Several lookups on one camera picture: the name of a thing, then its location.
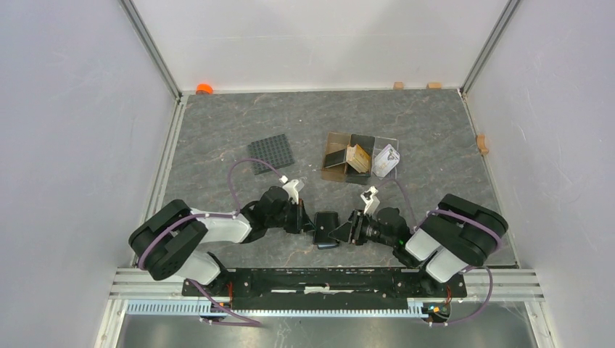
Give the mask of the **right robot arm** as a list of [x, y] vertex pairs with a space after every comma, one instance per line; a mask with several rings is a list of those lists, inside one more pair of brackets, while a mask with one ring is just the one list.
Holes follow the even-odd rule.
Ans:
[[328, 237], [356, 246], [371, 241], [391, 247], [401, 264], [423, 270], [418, 284], [429, 296], [444, 291], [453, 276], [484, 266], [502, 247], [509, 229], [496, 211], [454, 194], [446, 194], [415, 226], [408, 224], [398, 208], [373, 211], [373, 199], [370, 194], [367, 207], [353, 211]]

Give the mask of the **black card holder wallet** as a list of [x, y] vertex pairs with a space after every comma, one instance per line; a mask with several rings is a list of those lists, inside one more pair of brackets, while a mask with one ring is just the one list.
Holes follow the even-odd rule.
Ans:
[[313, 244], [316, 245], [318, 249], [333, 249], [338, 247], [339, 242], [329, 235], [338, 227], [339, 215], [337, 212], [317, 212], [315, 214]]

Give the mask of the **orange card stack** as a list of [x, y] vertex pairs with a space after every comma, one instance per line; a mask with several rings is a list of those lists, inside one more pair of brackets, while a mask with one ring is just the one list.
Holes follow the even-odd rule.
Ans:
[[358, 173], [371, 169], [371, 157], [359, 144], [347, 147], [346, 163]]

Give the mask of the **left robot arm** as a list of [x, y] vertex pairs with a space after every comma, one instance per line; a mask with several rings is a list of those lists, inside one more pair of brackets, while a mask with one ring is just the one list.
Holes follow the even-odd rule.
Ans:
[[215, 296], [226, 290], [228, 270], [213, 253], [200, 254], [197, 248], [215, 242], [252, 243], [272, 228], [290, 234], [314, 230], [294, 189], [272, 186], [237, 212], [198, 210], [174, 199], [142, 223], [129, 236], [128, 245], [137, 256], [137, 267], [153, 280], [177, 275]]

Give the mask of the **amber and black organizer box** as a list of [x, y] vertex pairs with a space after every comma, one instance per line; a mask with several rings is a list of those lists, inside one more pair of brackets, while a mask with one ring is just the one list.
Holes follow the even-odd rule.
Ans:
[[372, 173], [375, 140], [373, 136], [328, 132], [321, 178], [366, 185]]

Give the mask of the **black credit card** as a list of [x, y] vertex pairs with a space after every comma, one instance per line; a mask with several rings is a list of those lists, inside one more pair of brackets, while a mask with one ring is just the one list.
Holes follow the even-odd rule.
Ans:
[[338, 151], [326, 154], [323, 159], [323, 168], [336, 167], [338, 165], [344, 165], [346, 163], [347, 149], [340, 149]]

